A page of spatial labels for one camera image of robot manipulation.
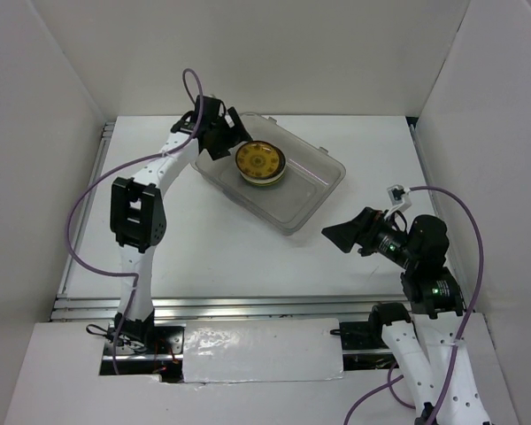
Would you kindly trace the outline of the yellow patterned plate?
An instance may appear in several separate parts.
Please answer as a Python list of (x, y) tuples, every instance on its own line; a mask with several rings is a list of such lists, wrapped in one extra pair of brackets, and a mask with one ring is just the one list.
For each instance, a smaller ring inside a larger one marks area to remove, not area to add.
[(236, 152), (235, 164), (243, 175), (264, 180), (281, 173), (285, 166), (285, 156), (270, 143), (248, 142)]

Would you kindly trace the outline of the lime green plate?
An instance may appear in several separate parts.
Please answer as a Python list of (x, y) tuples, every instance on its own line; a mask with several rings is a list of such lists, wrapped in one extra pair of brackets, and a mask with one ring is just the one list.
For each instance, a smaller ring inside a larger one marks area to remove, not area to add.
[(280, 172), (273, 177), (268, 177), (265, 179), (258, 179), (255, 177), (248, 176), (247, 174), (242, 174), (242, 178), (252, 187), (257, 188), (266, 188), (278, 184), (283, 180), (285, 172)]

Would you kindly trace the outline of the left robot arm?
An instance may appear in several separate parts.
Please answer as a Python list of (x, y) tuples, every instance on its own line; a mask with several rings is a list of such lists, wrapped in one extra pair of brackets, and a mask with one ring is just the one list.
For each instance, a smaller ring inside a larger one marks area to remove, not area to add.
[(156, 157), (132, 176), (113, 181), (110, 229), (123, 274), (114, 328), (135, 352), (149, 352), (157, 342), (151, 280), (155, 250), (167, 228), (166, 192), (200, 154), (222, 159), (250, 139), (233, 106), (226, 108), (215, 97), (197, 97), (194, 109), (173, 124)]

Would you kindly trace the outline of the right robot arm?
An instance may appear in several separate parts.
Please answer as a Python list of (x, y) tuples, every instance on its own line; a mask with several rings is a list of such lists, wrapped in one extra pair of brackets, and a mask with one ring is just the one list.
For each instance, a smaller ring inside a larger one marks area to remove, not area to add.
[(445, 265), (450, 246), (445, 223), (423, 214), (400, 230), (391, 213), (367, 207), (321, 233), (340, 251), (380, 254), (402, 268), (410, 304), (375, 305), (367, 334), (373, 344), (391, 350), (412, 395), (416, 423), (490, 424), (462, 337), (467, 311)]

